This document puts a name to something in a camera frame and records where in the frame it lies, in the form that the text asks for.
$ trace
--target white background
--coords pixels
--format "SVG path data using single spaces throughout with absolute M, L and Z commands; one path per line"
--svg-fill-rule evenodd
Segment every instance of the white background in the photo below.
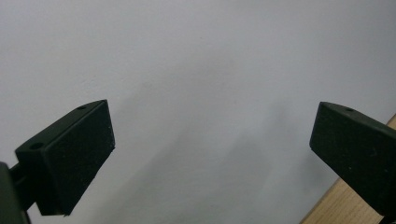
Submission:
M 318 103 L 396 112 L 396 1 L 0 3 L 0 158 L 107 99 L 116 149 L 70 217 L 297 223 L 335 180 Z

